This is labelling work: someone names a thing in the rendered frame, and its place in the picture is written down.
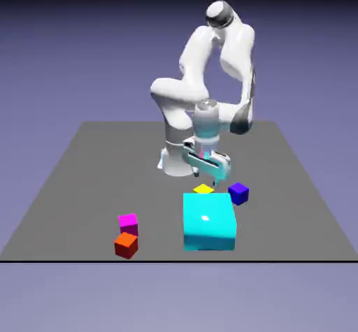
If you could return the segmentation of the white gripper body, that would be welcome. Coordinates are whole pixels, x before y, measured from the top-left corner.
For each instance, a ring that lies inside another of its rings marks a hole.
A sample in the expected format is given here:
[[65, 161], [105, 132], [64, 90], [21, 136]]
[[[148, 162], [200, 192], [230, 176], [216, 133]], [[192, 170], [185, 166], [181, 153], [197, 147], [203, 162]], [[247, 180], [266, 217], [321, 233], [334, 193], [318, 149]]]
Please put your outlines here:
[[199, 172], [210, 175], [213, 180], [223, 181], [231, 174], [231, 159], [228, 155], [216, 150], [211, 150], [208, 157], [204, 153], [197, 154], [194, 149], [193, 141], [184, 141], [182, 147], [182, 158], [185, 163], [198, 168]]

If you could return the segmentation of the small orange cube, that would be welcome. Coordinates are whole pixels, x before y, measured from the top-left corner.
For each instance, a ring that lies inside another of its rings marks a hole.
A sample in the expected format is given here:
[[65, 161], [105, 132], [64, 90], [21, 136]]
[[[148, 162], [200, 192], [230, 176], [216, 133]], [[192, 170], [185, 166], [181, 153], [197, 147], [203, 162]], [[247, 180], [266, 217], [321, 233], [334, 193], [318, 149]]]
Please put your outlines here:
[[138, 236], [123, 232], [114, 241], [115, 254], [130, 259], [138, 251]]

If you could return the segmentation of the small magenta cube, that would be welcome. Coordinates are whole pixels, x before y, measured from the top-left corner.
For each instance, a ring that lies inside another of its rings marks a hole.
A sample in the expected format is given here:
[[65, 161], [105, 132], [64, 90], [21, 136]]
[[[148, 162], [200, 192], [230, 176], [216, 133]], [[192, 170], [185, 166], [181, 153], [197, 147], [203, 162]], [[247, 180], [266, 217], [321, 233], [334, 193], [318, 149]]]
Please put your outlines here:
[[118, 216], [120, 233], [138, 236], [138, 218], [135, 213]]

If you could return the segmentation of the large cyan box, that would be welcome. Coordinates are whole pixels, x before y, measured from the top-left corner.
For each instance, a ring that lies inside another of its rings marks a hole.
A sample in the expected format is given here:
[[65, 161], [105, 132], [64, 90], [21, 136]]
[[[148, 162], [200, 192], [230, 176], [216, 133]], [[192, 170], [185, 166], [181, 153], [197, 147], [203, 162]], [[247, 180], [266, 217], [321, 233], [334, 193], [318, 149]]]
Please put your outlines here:
[[228, 193], [184, 193], [182, 202], [186, 251], [235, 249], [237, 222]]

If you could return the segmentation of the small blue cube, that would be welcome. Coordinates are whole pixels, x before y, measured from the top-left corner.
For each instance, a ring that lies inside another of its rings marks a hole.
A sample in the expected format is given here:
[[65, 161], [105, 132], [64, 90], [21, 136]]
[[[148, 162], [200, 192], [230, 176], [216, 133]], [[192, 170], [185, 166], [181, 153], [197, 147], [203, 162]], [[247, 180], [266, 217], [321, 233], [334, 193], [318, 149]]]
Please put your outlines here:
[[228, 187], [228, 193], [231, 197], [231, 201], [235, 205], [241, 205], [246, 203], [249, 199], [249, 187], [236, 182]]

